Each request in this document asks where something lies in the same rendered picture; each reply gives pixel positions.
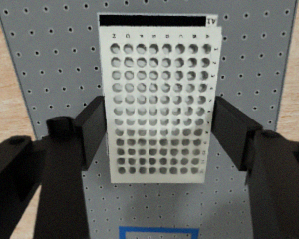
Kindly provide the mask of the grey perforated base plate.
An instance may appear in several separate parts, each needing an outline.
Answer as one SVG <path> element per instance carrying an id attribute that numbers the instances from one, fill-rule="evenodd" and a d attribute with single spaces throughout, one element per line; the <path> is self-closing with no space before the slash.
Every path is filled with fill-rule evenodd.
<path id="1" fill-rule="evenodd" d="M 0 26 L 36 140 L 103 95 L 97 12 L 218 14 L 216 96 L 277 131 L 299 0 L 0 0 Z M 253 239 L 247 171 L 210 132 L 204 183 L 111 183 L 106 134 L 82 171 L 91 239 L 120 227 Z"/>

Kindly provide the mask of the blue tape square outline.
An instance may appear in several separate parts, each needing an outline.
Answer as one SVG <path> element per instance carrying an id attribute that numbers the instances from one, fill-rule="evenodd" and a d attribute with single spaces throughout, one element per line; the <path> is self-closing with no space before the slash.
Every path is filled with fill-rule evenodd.
<path id="1" fill-rule="evenodd" d="M 193 228 L 157 228 L 157 227 L 120 227 L 119 239 L 126 239 L 126 232 L 155 232 L 155 233 L 191 233 L 191 239 L 198 239 L 199 229 Z"/>

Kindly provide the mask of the white well plate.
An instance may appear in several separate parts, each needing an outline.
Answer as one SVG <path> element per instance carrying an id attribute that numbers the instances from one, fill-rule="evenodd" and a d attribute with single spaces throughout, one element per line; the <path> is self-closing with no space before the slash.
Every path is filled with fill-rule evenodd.
<path id="1" fill-rule="evenodd" d="M 204 183 L 221 27 L 99 30 L 111 183 Z"/>

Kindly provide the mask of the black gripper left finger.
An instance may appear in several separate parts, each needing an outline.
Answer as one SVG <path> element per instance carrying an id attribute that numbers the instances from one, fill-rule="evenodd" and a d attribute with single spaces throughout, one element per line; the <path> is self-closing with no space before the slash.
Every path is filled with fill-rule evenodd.
<path id="1" fill-rule="evenodd" d="M 41 140 L 15 135 L 0 142 L 0 239 L 11 238 L 40 184 L 32 239 L 91 239 L 81 171 L 107 131 L 105 96 L 46 126 Z"/>

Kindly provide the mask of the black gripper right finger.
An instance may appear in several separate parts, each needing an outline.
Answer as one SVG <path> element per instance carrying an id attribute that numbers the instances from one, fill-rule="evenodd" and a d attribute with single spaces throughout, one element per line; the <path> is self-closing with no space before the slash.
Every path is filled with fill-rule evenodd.
<path id="1" fill-rule="evenodd" d="M 299 141 L 263 128 L 222 96 L 214 98 L 211 132 L 247 171 L 253 239 L 299 239 Z"/>

